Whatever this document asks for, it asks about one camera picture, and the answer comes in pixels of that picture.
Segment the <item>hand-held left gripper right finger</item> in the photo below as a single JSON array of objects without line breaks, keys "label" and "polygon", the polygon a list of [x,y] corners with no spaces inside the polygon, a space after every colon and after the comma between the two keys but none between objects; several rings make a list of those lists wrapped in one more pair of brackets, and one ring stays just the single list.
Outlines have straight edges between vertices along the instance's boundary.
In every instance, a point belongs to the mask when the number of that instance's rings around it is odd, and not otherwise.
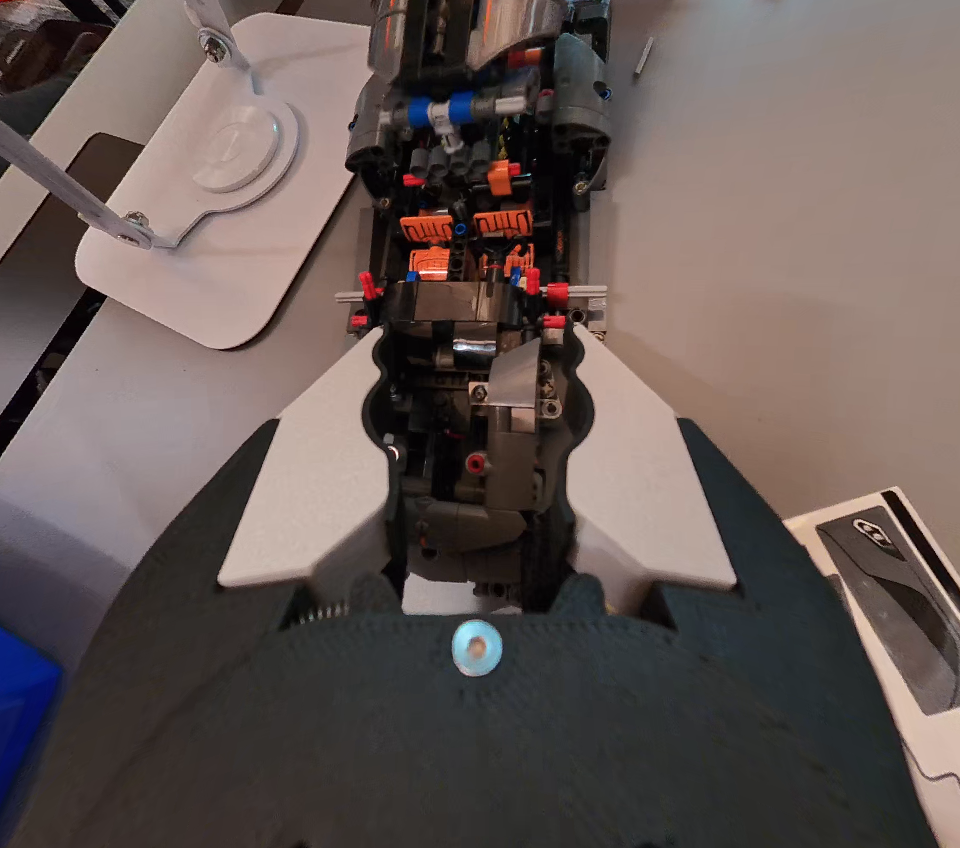
[{"label": "hand-held left gripper right finger", "polygon": [[567,462],[572,567],[605,594],[645,594],[656,582],[731,590],[737,575],[676,413],[593,334],[574,333],[593,421]]}]

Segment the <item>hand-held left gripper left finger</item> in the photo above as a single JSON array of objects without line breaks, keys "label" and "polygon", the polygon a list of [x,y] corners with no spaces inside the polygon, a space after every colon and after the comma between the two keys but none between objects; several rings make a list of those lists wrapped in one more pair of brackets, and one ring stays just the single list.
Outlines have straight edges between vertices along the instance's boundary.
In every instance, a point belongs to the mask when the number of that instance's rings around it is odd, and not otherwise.
[{"label": "hand-held left gripper left finger", "polygon": [[375,328],[278,417],[218,576],[224,588],[307,582],[348,590],[391,560],[388,456],[363,410],[381,381]]}]

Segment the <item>grey orange lego car model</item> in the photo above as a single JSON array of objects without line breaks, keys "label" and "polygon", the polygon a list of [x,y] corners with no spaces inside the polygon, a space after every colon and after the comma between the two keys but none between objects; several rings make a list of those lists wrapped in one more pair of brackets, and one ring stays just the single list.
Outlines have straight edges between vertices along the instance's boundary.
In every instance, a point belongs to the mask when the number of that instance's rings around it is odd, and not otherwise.
[{"label": "grey orange lego car model", "polygon": [[387,573],[526,612],[572,573],[575,330],[607,335],[581,242],[611,147],[611,1],[372,0],[349,124],[374,222],[348,331],[383,330],[370,410],[406,538]]}]

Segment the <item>lego sticker sheet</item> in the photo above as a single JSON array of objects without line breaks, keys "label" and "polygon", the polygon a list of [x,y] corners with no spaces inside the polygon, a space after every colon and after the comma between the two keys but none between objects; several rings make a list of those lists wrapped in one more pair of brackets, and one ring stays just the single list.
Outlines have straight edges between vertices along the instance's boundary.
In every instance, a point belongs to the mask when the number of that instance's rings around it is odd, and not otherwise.
[{"label": "lego sticker sheet", "polygon": [[891,487],[785,522],[850,614],[941,846],[959,845],[959,574]]}]

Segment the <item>white book stand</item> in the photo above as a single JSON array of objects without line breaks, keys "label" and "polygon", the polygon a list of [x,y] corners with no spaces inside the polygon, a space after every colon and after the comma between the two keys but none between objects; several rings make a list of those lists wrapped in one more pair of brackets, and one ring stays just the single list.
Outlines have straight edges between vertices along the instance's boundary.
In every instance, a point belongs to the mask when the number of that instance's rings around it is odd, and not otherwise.
[{"label": "white book stand", "polygon": [[183,0],[206,60],[108,202],[2,123],[2,157],[87,225],[78,278],[198,344],[239,347],[282,303],[353,174],[369,29]]}]

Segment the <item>blue plastic bin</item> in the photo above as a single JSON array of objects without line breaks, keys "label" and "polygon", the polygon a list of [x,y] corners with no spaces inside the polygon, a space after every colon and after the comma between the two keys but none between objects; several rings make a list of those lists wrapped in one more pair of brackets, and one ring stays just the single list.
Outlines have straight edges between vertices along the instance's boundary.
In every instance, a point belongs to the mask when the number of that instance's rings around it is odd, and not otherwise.
[{"label": "blue plastic bin", "polygon": [[63,667],[43,651],[1,628],[1,812],[15,811],[61,694]]}]

